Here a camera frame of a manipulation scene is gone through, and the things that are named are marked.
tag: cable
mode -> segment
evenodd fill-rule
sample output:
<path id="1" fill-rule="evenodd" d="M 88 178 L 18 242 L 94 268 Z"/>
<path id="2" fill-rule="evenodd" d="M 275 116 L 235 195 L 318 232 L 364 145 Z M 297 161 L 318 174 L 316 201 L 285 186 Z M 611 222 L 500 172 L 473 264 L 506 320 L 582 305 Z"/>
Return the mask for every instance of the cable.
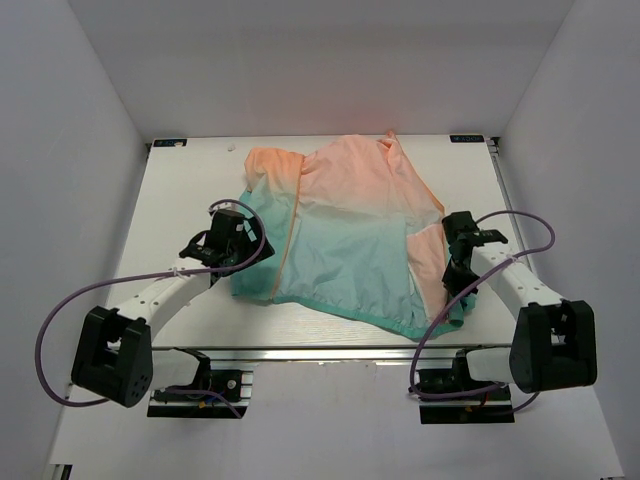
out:
<path id="1" fill-rule="evenodd" d="M 526 249 L 526 250 L 523 250 L 521 252 L 518 252 L 515 255 L 513 255 L 511 258 L 508 258 L 507 260 L 499 263 L 498 265 L 493 267 L 491 270 L 489 270 L 487 273 L 482 275 L 480 278 L 478 278 L 477 280 L 472 282 L 467 288 L 462 290 L 458 295 L 453 297 L 453 299 L 451 299 L 451 301 L 449 303 L 447 303 L 447 305 L 445 305 L 445 307 L 442 309 L 442 311 L 440 313 L 438 313 L 438 315 L 436 315 L 436 317 L 431 322 L 431 325 L 429 325 L 429 328 L 427 328 L 427 331 L 425 332 L 424 336 L 422 337 L 422 339 L 420 339 L 420 342 L 418 342 L 418 346 L 416 347 L 416 351 L 413 354 L 413 359 L 411 360 L 411 369 L 409 370 L 409 385 L 410 385 L 410 389 L 411 389 L 411 391 L 413 393 L 415 393 L 420 398 L 423 398 L 425 400 L 450 400 L 450 399 L 461 398 L 461 397 L 473 397 L 473 396 L 479 395 L 481 393 L 488 393 L 488 392 L 493 392 L 495 390 L 499 390 L 499 389 L 501 389 L 501 388 L 503 388 L 505 386 L 503 384 L 496 383 L 495 385 L 489 385 L 489 386 L 482 387 L 482 388 L 475 388 L 473 390 L 467 390 L 467 391 L 464 391 L 464 392 L 424 393 L 424 392 L 421 392 L 418 389 L 418 387 L 416 386 L 416 379 L 415 379 L 415 377 L 416 377 L 416 369 L 417 369 L 417 366 L 418 366 L 418 360 L 420 359 L 420 354 L 422 353 L 422 350 L 424 349 L 424 347 L 425 347 L 425 345 L 427 343 L 427 340 L 429 340 L 429 337 L 433 334 L 433 331 L 436 329 L 436 327 L 440 323 L 442 323 L 444 321 L 444 319 L 446 318 L 447 314 L 449 313 L 449 311 L 453 308 L 453 306 L 456 303 L 458 303 L 461 299 L 463 299 L 468 294 L 470 294 L 475 288 L 477 288 L 481 283 L 485 282 L 493 274 L 499 272 L 500 270 L 502 270 L 504 268 L 507 268 L 509 265 L 514 263 L 518 258 L 524 257 L 525 255 L 530 255 L 532 253 L 545 252 L 545 251 L 549 250 L 551 247 L 553 247 L 553 245 L 556 243 L 556 233 L 553 230 L 553 227 L 551 226 L 551 224 L 549 224 L 549 222 L 547 222 L 543 218 L 539 217 L 538 215 L 534 215 L 533 213 L 521 212 L 519 210 L 499 210 L 497 212 L 493 212 L 493 213 L 490 213 L 488 215 L 485 215 L 484 217 L 481 217 L 479 220 L 476 221 L 476 223 L 480 223 L 483 220 L 486 220 L 487 218 L 494 217 L 496 215 L 504 215 L 504 214 L 522 215 L 522 216 L 525 216 L 525 217 L 533 218 L 534 220 L 537 220 L 538 222 L 542 223 L 545 227 L 547 227 L 547 230 L 549 231 L 549 235 L 550 235 L 549 242 L 546 245 L 544 245 L 543 247 L 531 248 L 531 249 Z"/>
<path id="2" fill-rule="evenodd" d="M 517 413 L 520 410 L 524 410 L 529 405 L 531 405 L 533 403 L 533 401 L 536 398 L 538 398 L 539 395 L 540 395 L 540 392 L 534 393 L 529 398 L 527 398 L 526 402 L 521 403 L 517 407 L 513 407 L 511 410 L 505 410 L 504 412 L 485 412 L 485 415 L 489 415 L 489 416 L 492 416 L 492 417 L 497 417 L 499 415 L 511 415 L 511 414 Z"/>
<path id="3" fill-rule="evenodd" d="M 489 392 L 484 394 L 484 397 L 482 397 L 482 400 L 480 401 L 480 404 L 475 406 L 475 407 L 467 407 L 465 408 L 465 410 L 469 413 L 471 412 L 477 412 L 478 410 L 480 410 L 482 407 L 484 407 L 487 404 L 487 401 L 489 400 Z"/>
<path id="4" fill-rule="evenodd" d="M 212 392 L 212 391 L 209 391 L 209 390 L 180 390 L 178 388 L 171 388 L 171 387 L 165 389 L 165 392 L 178 394 L 178 395 L 207 395 L 209 397 L 215 397 L 216 399 L 218 399 L 222 403 L 224 403 L 227 407 L 229 407 L 229 410 L 231 410 L 231 412 L 237 418 L 242 418 L 242 415 L 240 415 L 240 412 L 238 412 L 238 410 L 236 410 L 236 408 L 233 405 L 231 405 L 231 402 L 229 400 L 227 400 L 226 398 L 224 398 L 219 393 Z"/>
<path id="5" fill-rule="evenodd" d="M 227 391 L 227 389 L 223 389 L 221 392 L 218 392 L 218 395 L 222 395 L 224 397 L 224 393 Z M 209 398 L 207 398 L 206 400 L 202 400 L 200 401 L 200 407 L 203 408 L 207 405 L 213 405 L 213 402 L 215 401 L 215 397 L 210 396 Z"/>
<path id="6" fill-rule="evenodd" d="M 191 270 L 181 270 L 180 275 L 197 275 L 201 273 L 233 272 L 235 270 L 240 270 L 242 268 L 245 268 L 247 265 L 250 265 L 258 257 L 258 255 L 260 255 L 260 252 L 262 252 L 262 249 L 266 244 L 267 235 L 266 235 L 266 229 L 265 229 L 264 223 L 262 222 L 262 219 L 258 216 L 256 211 L 243 202 L 228 198 L 228 199 L 218 200 L 217 202 L 212 203 L 209 206 L 209 212 L 214 211 L 215 207 L 225 203 L 233 203 L 235 205 L 239 205 L 242 208 L 245 208 L 246 210 L 249 211 L 249 213 L 251 213 L 258 220 L 258 224 L 260 225 L 260 231 L 261 231 L 260 245 L 258 246 L 258 249 L 247 260 L 245 260 L 244 262 L 238 265 L 232 265 L 228 267 L 196 268 Z M 81 289 L 73 292 L 72 294 L 70 294 L 63 300 L 61 300 L 60 303 L 58 303 L 55 307 L 53 307 L 53 310 L 49 312 L 49 315 L 47 315 L 47 317 L 44 320 L 44 323 L 42 324 L 42 326 L 40 327 L 40 330 L 38 331 L 38 336 L 36 337 L 36 345 L 35 345 L 36 374 L 38 375 L 38 380 L 40 381 L 40 385 L 42 386 L 45 393 L 53 401 L 65 407 L 91 407 L 91 406 L 100 405 L 102 403 L 109 401 L 106 398 L 102 398 L 99 400 L 91 400 L 88 402 L 73 402 L 73 401 L 67 400 L 66 398 L 59 396 L 56 392 L 53 391 L 53 389 L 49 385 L 49 382 L 47 381 L 44 375 L 44 369 L 42 367 L 42 344 L 44 341 L 44 336 L 47 333 L 47 329 L 49 328 L 49 325 L 51 324 L 55 316 L 60 312 L 60 310 L 62 310 L 65 307 L 65 305 L 67 305 L 72 300 L 78 298 L 80 295 L 83 295 L 92 290 L 96 290 L 98 288 L 107 287 L 109 285 L 117 285 L 119 283 L 135 282 L 138 280 L 148 280 L 151 278 L 169 278 L 175 275 L 176 273 L 173 271 L 164 271 L 164 272 L 156 272 L 156 273 L 145 273 L 142 275 L 132 275 L 129 277 L 112 278 L 110 280 L 103 280 L 101 282 L 92 283 L 91 285 L 82 287 Z"/>
<path id="7" fill-rule="evenodd" d="M 209 377 L 209 386 L 207 387 L 207 390 L 211 390 L 212 386 L 213 386 L 213 380 L 211 380 L 211 377 Z M 187 395 L 187 398 L 189 400 L 200 400 L 202 397 L 204 397 L 204 395 L 196 395 L 195 397 L 193 395 Z"/>

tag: white enclosure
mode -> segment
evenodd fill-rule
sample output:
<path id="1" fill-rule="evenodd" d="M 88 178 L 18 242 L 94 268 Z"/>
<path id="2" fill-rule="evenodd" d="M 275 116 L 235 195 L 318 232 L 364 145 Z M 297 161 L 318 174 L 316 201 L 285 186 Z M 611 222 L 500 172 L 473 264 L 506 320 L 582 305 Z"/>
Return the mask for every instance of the white enclosure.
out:
<path id="1" fill-rule="evenodd" d="M 45 469 L 60 409 L 37 384 L 35 337 L 59 299 L 114 274 L 145 142 L 387 129 L 502 137 L 514 206 L 558 231 L 540 277 L 594 307 L 595 391 L 626 477 L 640 478 L 639 32 L 637 0 L 3 2 L 3 478 Z M 80 299 L 48 334 L 55 390 L 80 319 L 105 298 Z"/>
<path id="2" fill-rule="evenodd" d="M 471 208 L 479 218 L 505 208 L 484 142 L 452 143 L 448 135 L 398 139 L 447 211 Z M 252 147 L 309 153 L 332 140 L 190 138 L 182 147 L 152 147 L 116 275 L 164 270 L 185 239 L 200 231 L 203 221 L 208 223 L 206 206 L 213 192 L 216 198 L 233 197 L 242 190 L 242 165 Z M 509 217 L 487 220 L 486 227 L 499 229 L 516 245 Z M 149 232 L 156 234 L 150 237 Z M 137 302 L 132 297 L 151 284 L 114 286 L 107 306 L 127 299 Z M 446 352 L 469 345 L 508 345 L 514 328 L 512 314 L 482 285 L 464 327 L 430 340 L 426 355 L 446 363 Z M 73 465 L 72 480 L 170 480 L 180 474 L 206 477 L 208 471 L 219 472 L 218 478 L 225 480 L 387 480 L 393 472 L 402 472 L 408 480 L 422 479 L 425 472 L 442 480 L 470 472 L 478 478 L 520 480 L 621 474 L 592 387 L 546 392 L 515 425 L 420 424 L 418 402 L 406 394 L 409 366 L 400 354 L 410 353 L 414 345 L 368 323 L 296 303 L 264 305 L 231 297 L 230 279 L 221 279 L 178 312 L 154 346 L 195 347 L 223 359 L 227 368 L 229 361 L 264 351 L 264 361 L 252 370 L 251 386 L 244 387 L 251 392 L 242 421 L 149 419 L 147 399 L 132 409 L 114 404 L 65 409 L 50 462 Z M 316 361 L 283 361 L 296 352 Z M 357 361 L 332 361 L 346 355 Z M 234 365 L 251 368 L 246 361 Z M 521 403 L 526 396 L 513 390 L 515 402 Z M 92 394 L 75 387 L 72 397 L 78 396 Z M 557 441 L 549 442 L 550 437 Z M 585 452 L 595 451 L 597 455 L 584 458 Z M 242 467 L 238 455 L 247 459 L 240 462 Z"/>

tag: white backdrop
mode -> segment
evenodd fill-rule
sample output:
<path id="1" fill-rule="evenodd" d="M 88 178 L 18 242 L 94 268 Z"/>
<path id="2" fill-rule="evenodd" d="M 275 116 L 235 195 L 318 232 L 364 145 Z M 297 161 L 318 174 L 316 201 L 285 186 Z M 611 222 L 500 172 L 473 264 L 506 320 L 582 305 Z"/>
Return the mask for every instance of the white backdrop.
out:
<path id="1" fill-rule="evenodd" d="M 502 132 L 572 0 L 70 0 L 146 140 Z"/>
<path id="2" fill-rule="evenodd" d="M 578 0 L 504 136 L 516 205 L 556 226 L 542 277 L 596 312 L 602 405 L 626 478 L 640 478 L 637 298 L 640 3 Z M 546 241 L 529 228 L 530 244 Z"/>
<path id="3" fill-rule="evenodd" d="M 60 412 L 37 384 L 36 333 L 63 296 L 113 274 L 145 152 L 66 1 L 0 11 L 0 476 L 30 480 Z M 74 303 L 46 339 L 59 392 L 96 301 Z"/>

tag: white table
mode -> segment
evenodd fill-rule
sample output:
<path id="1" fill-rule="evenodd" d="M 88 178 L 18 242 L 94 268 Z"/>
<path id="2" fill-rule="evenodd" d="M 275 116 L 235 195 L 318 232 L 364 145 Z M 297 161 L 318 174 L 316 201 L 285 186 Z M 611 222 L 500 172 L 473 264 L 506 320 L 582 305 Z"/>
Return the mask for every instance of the white table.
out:
<path id="1" fill-rule="evenodd" d="M 184 147 L 152 148 L 118 276 L 165 270 L 197 232 L 208 228 L 207 207 L 238 198 L 246 181 L 244 160 L 257 146 L 311 153 L 335 137 L 194 138 Z M 418 174 L 446 212 L 482 215 L 505 208 L 487 145 L 451 143 L 447 135 L 400 136 Z M 486 222 L 517 243 L 508 217 Z M 115 305 L 145 284 L 111 290 Z M 514 321 L 497 296 L 481 287 L 464 327 L 434 339 L 434 345 L 508 344 Z M 256 305 L 232 298 L 229 279 L 200 295 L 160 332 L 154 346 L 274 347 L 301 345 L 410 345 L 375 326 L 317 312 L 298 304 Z"/>
<path id="2" fill-rule="evenodd" d="M 118 275 L 165 269 L 208 226 L 207 206 L 241 193 L 243 161 L 252 147 L 308 153 L 330 140 L 189 139 L 186 147 L 152 149 Z M 400 140 L 447 211 L 481 215 L 505 207 L 486 145 L 451 144 L 446 136 Z M 508 218 L 487 225 L 516 248 Z M 109 301 L 115 304 L 143 287 L 118 286 Z M 513 329 L 506 308 L 484 287 L 464 327 L 430 344 L 505 344 Z M 411 344 L 296 304 L 259 306 L 231 298 L 225 281 L 183 309 L 154 343 L 232 349 Z M 272 359 L 284 355 L 272 353 Z M 50 462 L 72 464 L 71 480 L 596 480 L 622 474 L 592 388 L 544 394 L 515 424 L 420 425 L 417 402 L 406 395 L 407 375 L 407 365 L 394 362 L 264 361 L 255 370 L 241 421 L 150 419 L 146 399 L 132 409 L 67 408 Z M 518 404 L 525 397 L 513 390 Z M 79 388 L 71 397 L 92 398 Z"/>

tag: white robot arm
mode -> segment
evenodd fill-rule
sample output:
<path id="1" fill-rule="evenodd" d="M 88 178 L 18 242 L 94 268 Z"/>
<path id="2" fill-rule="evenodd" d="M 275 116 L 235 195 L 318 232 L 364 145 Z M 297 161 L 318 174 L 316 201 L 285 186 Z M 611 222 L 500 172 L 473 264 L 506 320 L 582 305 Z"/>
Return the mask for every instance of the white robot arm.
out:
<path id="1" fill-rule="evenodd" d="M 261 245 L 256 217 L 217 210 L 211 228 L 191 239 L 169 271 L 133 298 L 112 309 L 93 308 L 84 325 L 71 372 L 74 384 L 125 407 L 136 405 L 149 390 L 184 386 L 200 388 L 210 371 L 209 358 L 189 349 L 152 351 L 151 342 L 182 307 L 211 288 L 221 276 L 273 255 L 266 238 Z M 194 274 L 211 268 L 211 274 Z"/>
<path id="2" fill-rule="evenodd" d="M 452 296 L 509 259 L 486 282 L 516 319 L 510 347 L 458 352 L 451 381 L 460 391 L 515 383 L 525 393 L 592 385 L 597 377 L 593 310 L 568 301 L 515 261 L 497 230 L 480 230 L 470 212 L 443 219 L 451 259 L 443 282 Z M 420 386 L 428 392 L 428 385 Z"/>

